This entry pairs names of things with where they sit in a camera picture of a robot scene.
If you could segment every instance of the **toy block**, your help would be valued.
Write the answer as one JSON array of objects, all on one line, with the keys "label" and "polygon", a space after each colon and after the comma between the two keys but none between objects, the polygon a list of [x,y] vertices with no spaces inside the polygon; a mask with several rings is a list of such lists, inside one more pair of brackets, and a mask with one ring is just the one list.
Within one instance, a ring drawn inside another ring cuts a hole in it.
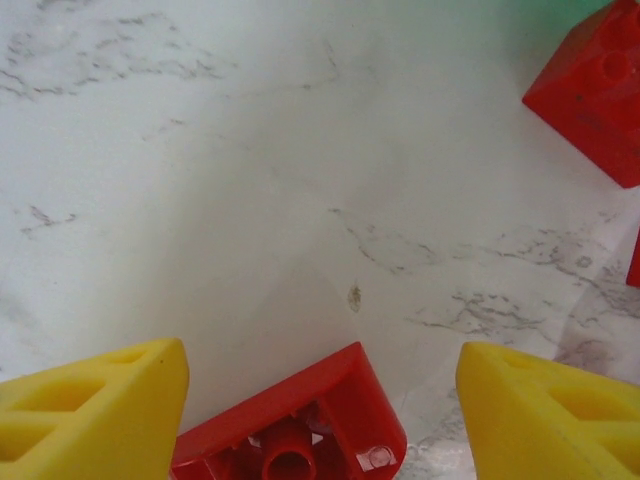
[{"label": "toy block", "polygon": [[166,339],[0,384],[0,479],[165,480],[188,383]]},{"label": "toy block", "polygon": [[633,257],[631,257],[629,273],[627,273],[627,285],[640,287],[640,232],[638,232],[636,247],[633,250]]},{"label": "toy block", "polygon": [[386,480],[407,440],[362,346],[178,437],[176,480]]},{"label": "toy block", "polygon": [[522,100],[620,186],[640,185],[640,5],[574,27]]},{"label": "toy block", "polygon": [[478,480],[638,480],[640,388],[466,343],[456,384]]}]

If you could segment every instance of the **white marble countertop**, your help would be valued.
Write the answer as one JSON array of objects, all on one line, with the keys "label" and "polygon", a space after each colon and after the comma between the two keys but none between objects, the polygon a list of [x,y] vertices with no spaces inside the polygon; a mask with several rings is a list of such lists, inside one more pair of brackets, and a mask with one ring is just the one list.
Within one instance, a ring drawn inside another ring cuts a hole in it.
[{"label": "white marble countertop", "polygon": [[638,192],[520,103],[584,6],[454,4],[5,0],[2,378],[179,336],[186,428],[360,339],[406,480],[464,341],[640,383]]}]

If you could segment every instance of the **stain on surface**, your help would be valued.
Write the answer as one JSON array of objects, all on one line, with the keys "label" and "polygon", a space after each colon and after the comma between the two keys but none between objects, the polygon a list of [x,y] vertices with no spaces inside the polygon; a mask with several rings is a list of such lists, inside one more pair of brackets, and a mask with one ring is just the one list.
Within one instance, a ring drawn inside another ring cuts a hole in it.
[{"label": "stain on surface", "polygon": [[358,313],[360,311],[360,305],[362,304],[362,291],[357,283],[354,283],[349,289],[349,293],[347,294],[347,303],[354,313]]},{"label": "stain on surface", "polygon": [[38,207],[35,207],[33,205],[31,205],[30,207],[30,214],[33,218],[35,218],[40,222],[40,225],[36,225],[35,227],[25,227],[20,229],[22,233],[24,233],[29,237],[35,230],[38,230],[40,228],[50,228],[50,227],[55,227],[57,225],[62,225],[64,223],[71,223],[78,218],[78,216],[75,213],[71,213],[69,214],[69,217],[64,220],[52,220],[51,217],[49,217],[49,215],[46,215],[42,210],[40,210]]}]

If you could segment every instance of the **marble surface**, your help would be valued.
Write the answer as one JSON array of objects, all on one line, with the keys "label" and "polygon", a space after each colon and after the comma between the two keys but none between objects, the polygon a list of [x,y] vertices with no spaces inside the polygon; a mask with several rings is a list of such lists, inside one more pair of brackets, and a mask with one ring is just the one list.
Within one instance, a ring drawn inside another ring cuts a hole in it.
[{"label": "marble surface", "polygon": [[360,339],[404,480],[474,478],[467,340],[640,383],[638,192],[519,101],[552,3],[2,2],[2,378],[177,335],[187,428]]}]

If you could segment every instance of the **red building block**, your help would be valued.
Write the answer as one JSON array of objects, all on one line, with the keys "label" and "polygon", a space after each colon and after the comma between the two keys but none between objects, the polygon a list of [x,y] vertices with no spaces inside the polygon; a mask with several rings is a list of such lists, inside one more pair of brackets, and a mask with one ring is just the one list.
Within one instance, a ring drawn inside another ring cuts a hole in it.
[{"label": "red building block", "polygon": [[620,186],[640,185],[640,6],[574,27],[523,102]]},{"label": "red building block", "polygon": [[175,480],[387,480],[404,431],[360,343],[180,435]]},{"label": "red building block", "polygon": [[627,285],[640,287],[640,232],[638,232],[636,248],[633,251],[631,266],[629,267],[629,273],[627,274]]}]

